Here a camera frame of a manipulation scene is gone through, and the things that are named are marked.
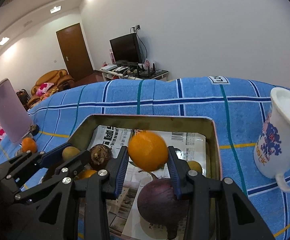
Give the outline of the large orange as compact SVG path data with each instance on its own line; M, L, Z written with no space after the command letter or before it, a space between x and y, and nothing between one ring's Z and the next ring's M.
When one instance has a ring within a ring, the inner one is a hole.
M128 154L137 167L152 172L164 167L168 160L168 147L158 134L142 131L128 142Z

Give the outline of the orange in tin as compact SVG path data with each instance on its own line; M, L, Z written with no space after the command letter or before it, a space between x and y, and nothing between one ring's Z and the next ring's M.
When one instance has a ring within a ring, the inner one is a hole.
M80 174L78 174L77 180L90 178L92 175L94 175L96 173L97 173L96 170L85 170L85 171L82 171L82 172L80 172Z

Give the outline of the small orange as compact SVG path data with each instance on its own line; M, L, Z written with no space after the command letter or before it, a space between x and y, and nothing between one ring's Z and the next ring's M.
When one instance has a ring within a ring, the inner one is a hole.
M29 138L29 137L24 138L22 140L21 146L22 146L22 151L24 153L26 153L27 151L31 151L32 153L36 153L38 150L37 143L34 141L34 139Z

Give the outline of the small yellow fruit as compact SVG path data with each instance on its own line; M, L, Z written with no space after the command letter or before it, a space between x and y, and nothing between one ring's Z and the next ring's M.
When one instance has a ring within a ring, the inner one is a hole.
M188 165L189 165L189 168L191 170L195 170L197 171L198 173L202 173L202 166L195 160L190 160L187 162Z

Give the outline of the purple electric kettle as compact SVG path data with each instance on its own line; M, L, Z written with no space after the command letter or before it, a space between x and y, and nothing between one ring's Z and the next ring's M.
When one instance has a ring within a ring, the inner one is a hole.
M0 125L13 144L19 144L33 121L19 100L10 80L0 81Z

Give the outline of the purple sweet potato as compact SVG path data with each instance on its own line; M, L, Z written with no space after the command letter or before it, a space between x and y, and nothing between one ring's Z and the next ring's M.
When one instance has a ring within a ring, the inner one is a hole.
M145 221L165 226L167 238L175 239L179 222L187 216L188 201L175 196L170 179L154 179L141 189L137 209Z

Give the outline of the pink metal tin box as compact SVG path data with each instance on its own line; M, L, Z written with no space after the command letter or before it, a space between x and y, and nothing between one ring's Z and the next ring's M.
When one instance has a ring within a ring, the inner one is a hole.
M107 169L121 148L128 149L120 193L106 202L109 230L122 239L183 239L188 201L173 191L168 149L207 178L220 179L215 125L207 118L166 116L88 116L59 148L43 159L53 173L78 152L89 152L76 179Z

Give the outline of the white blue printed mug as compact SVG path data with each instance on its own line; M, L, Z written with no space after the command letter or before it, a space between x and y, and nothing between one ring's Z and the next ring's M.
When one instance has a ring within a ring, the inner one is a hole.
M256 142L253 158L258 170L275 179L290 193L284 174L290 170L290 91L275 87L270 92L271 108Z

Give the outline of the pink floral pillow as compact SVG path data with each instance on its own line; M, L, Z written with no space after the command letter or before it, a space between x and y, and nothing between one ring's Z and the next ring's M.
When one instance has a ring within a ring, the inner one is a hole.
M42 83L39 88L37 89L36 91L36 95L37 96L42 96L44 95L51 87L54 86L54 83L50 83L50 82L45 82L45 83Z

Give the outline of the white tv stand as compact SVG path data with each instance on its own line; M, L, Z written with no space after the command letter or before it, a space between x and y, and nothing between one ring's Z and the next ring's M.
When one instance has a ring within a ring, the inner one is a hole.
M126 80L161 80L167 81L169 71L144 69L140 66L118 66L116 64L109 64L98 70L101 72L104 81L126 79Z

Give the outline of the blue plaid tablecloth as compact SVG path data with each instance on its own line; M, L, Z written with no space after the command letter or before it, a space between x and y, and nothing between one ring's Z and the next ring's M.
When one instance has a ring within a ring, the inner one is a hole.
M252 152L270 112L272 85L222 77L115 80L57 92L29 110L38 148L62 143L91 114L205 116L216 124L222 174L243 189L276 239L290 239L290 193L260 174Z

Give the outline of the brown wooden door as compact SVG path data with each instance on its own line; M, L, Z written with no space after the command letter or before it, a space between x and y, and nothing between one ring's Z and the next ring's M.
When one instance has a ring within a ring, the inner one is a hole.
M93 73L93 67L79 23L56 32L68 73L75 81Z

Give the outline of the black television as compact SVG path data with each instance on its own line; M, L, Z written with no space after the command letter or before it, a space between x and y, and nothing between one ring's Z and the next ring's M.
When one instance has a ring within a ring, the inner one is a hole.
M142 63L136 33L123 35L109 41L116 62Z

